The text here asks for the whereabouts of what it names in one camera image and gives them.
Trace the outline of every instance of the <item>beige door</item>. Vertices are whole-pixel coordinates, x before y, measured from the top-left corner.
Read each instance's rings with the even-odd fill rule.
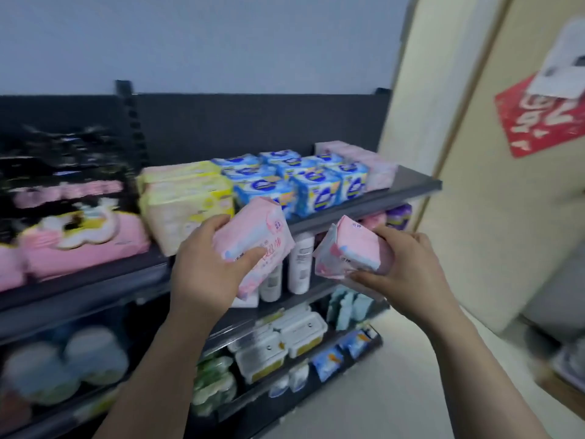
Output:
[[[514,159],[494,106],[578,14],[585,0],[512,0],[419,226],[459,302],[496,332],[585,237],[585,138]]]

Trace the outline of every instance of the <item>left hand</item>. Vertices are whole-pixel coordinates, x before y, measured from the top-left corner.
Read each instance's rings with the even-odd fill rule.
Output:
[[[228,222],[227,214],[210,217],[181,243],[172,268],[169,317],[204,319],[213,328],[232,305],[242,279],[266,253],[266,248],[252,248],[235,262],[223,260],[212,241]]]

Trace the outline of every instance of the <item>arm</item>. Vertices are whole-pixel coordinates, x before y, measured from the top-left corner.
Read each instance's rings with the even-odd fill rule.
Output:
[[[385,295],[428,335],[455,437],[549,438],[459,307],[428,237],[384,227],[374,231],[394,251],[391,271],[357,272],[352,279]]]
[[[214,216],[181,243],[167,319],[94,439],[183,437],[205,340],[230,308],[244,276],[265,253],[254,248],[226,263],[213,250],[212,239],[228,221],[229,216]]]

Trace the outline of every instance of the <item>yellow package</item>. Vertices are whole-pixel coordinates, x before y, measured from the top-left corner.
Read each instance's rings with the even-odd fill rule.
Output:
[[[140,176],[137,178],[138,191],[143,193],[146,185],[150,183],[183,180],[220,173],[221,168],[208,160],[178,165],[149,166],[142,169]]]
[[[161,250],[172,256],[207,218],[233,216],[232,182],[208,175],[151,183],[140,198],[140,208]]]

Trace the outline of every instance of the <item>white tile floor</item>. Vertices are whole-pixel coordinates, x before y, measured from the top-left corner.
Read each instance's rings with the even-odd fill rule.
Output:
[[[583,439],[585,422],[534,383],[529,353],[471,319],[549,434]],[[396,311],[373,325],[384,347],[289,414],[266,439],[453,437],[428,339]]]

